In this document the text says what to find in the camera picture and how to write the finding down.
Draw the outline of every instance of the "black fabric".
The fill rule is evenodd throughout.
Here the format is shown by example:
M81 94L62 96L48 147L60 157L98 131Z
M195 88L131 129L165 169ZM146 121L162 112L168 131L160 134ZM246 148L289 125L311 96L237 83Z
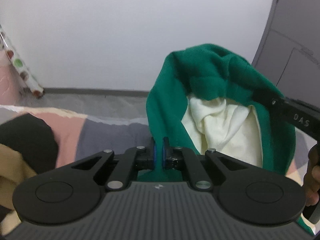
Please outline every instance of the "black fabric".
M5 216L9 214L12 210L0 205L0 222L4 220Z
M0 144L21 153L24 161L38 174L55 168L58 145L53 132L42 119L31 114L1 124Z

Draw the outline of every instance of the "green dot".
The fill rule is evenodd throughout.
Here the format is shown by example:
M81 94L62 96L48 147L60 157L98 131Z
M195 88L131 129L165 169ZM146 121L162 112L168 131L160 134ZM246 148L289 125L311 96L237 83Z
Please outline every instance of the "green dot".
M22 61L20 59L17 58L17 59L14 60L13 65L15 67L22 67L23 63L22 63Z

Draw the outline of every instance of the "human hand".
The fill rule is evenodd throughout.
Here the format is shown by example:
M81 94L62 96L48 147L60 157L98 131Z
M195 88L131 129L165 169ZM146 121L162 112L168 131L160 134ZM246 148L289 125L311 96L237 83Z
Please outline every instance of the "human hand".
M320 166L317 146L313 146L308 154L307 173L303 177L303 189L306 193L306 206L313 206L319 201L318 190L320 189Z

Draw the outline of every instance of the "ribbed gray surface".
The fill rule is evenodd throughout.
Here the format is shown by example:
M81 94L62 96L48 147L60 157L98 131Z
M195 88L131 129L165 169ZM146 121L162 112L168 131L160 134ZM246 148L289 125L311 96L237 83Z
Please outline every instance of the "ribbed gray surface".
M309 240L296 223L259 228L227 215L205 192L186 182L133 182L107 194L98 209L68 225L44 227L22 223L8 240Z

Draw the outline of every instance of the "green garment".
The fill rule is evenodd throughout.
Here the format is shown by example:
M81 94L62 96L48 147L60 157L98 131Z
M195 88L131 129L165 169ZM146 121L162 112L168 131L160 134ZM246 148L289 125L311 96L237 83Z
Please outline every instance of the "green garment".
M162 169L162 138L168 137L171 146L196 150L181 120L188 106L187 96L212 100L218 97L233 99L256 109L263 149L263 168L285 175L295 151L295 129L292 125L270 115L261 104L252 100L255 89L280 91L258 73L244 58L212 44L172 52L147 99L147 115L152 136L157 145L154 171L141 175L140 181L181 181L176 170ZM302 219L299 224L312 233Z

